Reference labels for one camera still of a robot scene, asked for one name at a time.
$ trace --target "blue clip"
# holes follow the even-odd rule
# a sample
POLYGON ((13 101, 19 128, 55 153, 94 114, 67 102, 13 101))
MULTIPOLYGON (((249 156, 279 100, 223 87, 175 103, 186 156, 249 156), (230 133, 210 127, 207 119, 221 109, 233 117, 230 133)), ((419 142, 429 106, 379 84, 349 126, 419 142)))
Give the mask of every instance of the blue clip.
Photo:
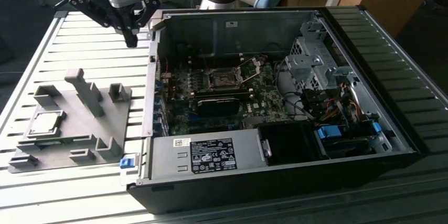
POLYGON ((134 167, 134 159, 133 158, 122 158, 119 160, 119 168, 125 169, 125 168, 131 168, 134 167))
POLYGON ((319 139, 342 136, 341 131, 338 130, 338 127, 335 125, 319 127, 319 129, 317 130, 317 135, 319 139))
POLYGON ((375 122, 373 123, 373 129, 374 129, 375 132, 381 132, 382 131, 379 124, 375 123, 375 122))

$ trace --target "aluminum profile table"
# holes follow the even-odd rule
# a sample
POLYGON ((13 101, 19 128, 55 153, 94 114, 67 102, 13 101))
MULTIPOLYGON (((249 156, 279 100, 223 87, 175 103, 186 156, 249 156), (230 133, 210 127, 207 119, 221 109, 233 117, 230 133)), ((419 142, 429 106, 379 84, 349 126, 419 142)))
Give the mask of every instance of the aluminum profile table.
MULTIPOLYGON (((351 9, 335 12, 346 23, 359 21, 351 9)), ((382 31, 367 32, 375 35, 373 43, 387 39, 382 31)), ((98 88, 115 82, 131 87, 123 152, 141 149, 147 46, 143 30, 137 48, 127 49, 121 35, 81 13, 55 14, 0 116, 1 223, 262 223, 269 219, 291 223, 441 223, 448 218, 448 138, 442 132, 427 139, 434 150, 430 156, 361 188, 170 215, 149 214, 127 195, 117 164, 10 174, 7 162, 35 106, 30 94, 43 84, 69 89, 62 80, 66 68, 83 68, 85 79, 98 88)))

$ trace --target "red wire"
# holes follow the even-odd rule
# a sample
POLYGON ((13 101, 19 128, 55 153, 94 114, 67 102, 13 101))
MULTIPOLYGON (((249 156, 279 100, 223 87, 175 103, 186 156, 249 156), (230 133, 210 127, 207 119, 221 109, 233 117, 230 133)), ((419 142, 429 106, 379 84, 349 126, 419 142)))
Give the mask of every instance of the red wire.
POLYGON ((333 101, 333 100, 334 100, 334 98, 329 99, 329 101, 326 102, 326 112, 325 112, 325 113, 327 113, 327 110, 329 110, 329 103, 330 103, 330 101, 333 101))

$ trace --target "blue drive latch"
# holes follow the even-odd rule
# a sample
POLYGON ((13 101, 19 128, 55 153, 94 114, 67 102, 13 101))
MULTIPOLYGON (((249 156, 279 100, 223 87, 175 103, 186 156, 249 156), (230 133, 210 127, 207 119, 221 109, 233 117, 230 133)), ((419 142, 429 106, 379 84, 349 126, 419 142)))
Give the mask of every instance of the blue drive latch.
POLYGON ((330 137, 339 137, 342 136, 338 126, 322 126, 317 130, 317 135, 321 140, 330 138, 330 137))

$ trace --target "warning label sticker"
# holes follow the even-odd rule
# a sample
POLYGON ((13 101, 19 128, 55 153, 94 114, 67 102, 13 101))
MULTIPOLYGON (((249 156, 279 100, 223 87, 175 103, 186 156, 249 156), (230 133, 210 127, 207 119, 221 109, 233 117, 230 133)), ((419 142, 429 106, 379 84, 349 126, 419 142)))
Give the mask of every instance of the warning label sticker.
POLYGON ((230 138, 189 143, 191 172, 210 173, 235 169, 230 138))

